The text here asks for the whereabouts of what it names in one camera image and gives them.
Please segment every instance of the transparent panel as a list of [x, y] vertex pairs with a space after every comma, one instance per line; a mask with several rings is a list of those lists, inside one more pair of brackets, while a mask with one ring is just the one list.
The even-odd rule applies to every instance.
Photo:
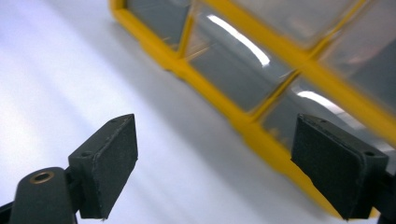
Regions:
[[178, 49], [191, 0], [127, 0], [126, 6], [172, 49]]
[[196, 15], [187, 56], [191, 65], [249, 111], [290, 69], [208, 7]]
[[379, 0], [339, 37], [324, 62], [396, 113], [396, 1]]
[[279, 102], [264, 118], [262, 126], [286, 148], [291, 149], [298, 114], [308, 114], [326, 119], [389, 155], [395, 152], [390, 145], [371, 133], [343, 108], [302, 78], [296, 79], [291, 84]]
[[353, 0], [233, 0], [282, 35], [311, 47], [331, 30]]

